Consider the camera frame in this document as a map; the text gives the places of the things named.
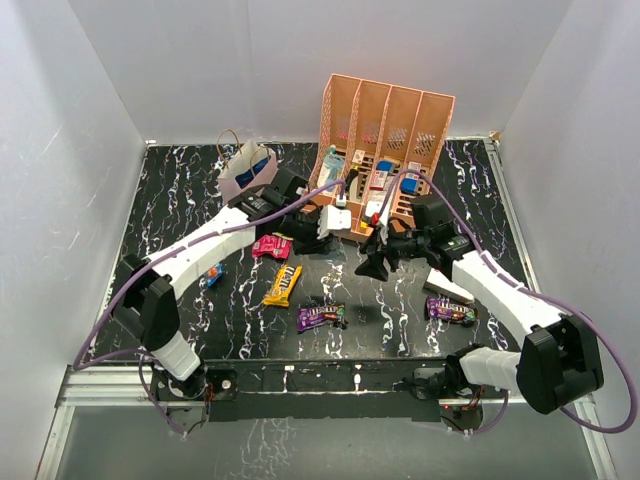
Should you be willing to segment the blue Burts chips bag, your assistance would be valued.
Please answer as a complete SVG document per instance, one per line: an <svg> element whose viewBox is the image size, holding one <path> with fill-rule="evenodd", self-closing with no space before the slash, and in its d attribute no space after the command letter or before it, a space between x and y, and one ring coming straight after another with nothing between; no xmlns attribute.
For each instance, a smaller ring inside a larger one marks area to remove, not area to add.
<svg viewBox="0 0 640 480"><path fill-rule="evenodd" d="M269 157L264 157L254 165L251 165L244 173L235 176L235 181L240 188L246 187L268 164Z"/></svg>

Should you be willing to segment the pale pink paper bag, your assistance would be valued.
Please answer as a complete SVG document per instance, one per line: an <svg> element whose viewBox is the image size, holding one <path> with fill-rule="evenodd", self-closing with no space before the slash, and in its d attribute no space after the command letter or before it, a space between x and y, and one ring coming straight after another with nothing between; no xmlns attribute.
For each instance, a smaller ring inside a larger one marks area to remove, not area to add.
<svg viewBox="0 0 640 480"><path fill-rule="evenodd" d="M253 139L240 144L237 134L232 129L223 130L218 139L227 132L235 139L236 151L233 154L223 153L220 146L217 146L218 154L223 161L217 185L225 204L229 204L232 199L251 187L270 184L278 168L277 156L272 148L258 145Z"/></svg>

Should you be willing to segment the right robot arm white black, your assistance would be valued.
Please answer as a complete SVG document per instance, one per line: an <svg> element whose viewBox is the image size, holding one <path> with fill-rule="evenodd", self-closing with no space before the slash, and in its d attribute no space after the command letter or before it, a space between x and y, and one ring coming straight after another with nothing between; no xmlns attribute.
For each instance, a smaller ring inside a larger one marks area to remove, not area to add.
<svg viewBox="0 0 640 480"><path fill-rule="evenodd" d="M598 341L585 320L526 294L456 229L444 201L419 196L411 210L411 224L394 226L386 207L368 203L365 218L373 231L360 247L367 258L357 274L385 281L400 262L424 258L493 314L518 345L515 352L476 346L455 353L445 374L453 394L466 397L492 385L521 394L535 411L548 414L603 386Z"/></svg>

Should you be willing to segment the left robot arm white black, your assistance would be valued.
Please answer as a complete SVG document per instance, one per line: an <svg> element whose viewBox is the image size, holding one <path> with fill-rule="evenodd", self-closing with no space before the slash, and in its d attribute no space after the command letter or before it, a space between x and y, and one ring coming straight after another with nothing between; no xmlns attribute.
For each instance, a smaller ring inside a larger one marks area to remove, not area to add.
<svg viewBox="0 0 640 480"><path fill-rule="evenodd" d="M143 259L129 256L122 262L128 272L113 295L107 317L115 320L167 375L179 396L194 399L206 388L206 368L181 332L178 303L184 293L203 280L214 267L265 235L280 234L295 245L315 252L333 233L350 224L342 200L316 205L327 190L344 191L334 180L311 190L306 180L282 169L272 180L249 186L227 200L203 226L176 243Z"/></svg>

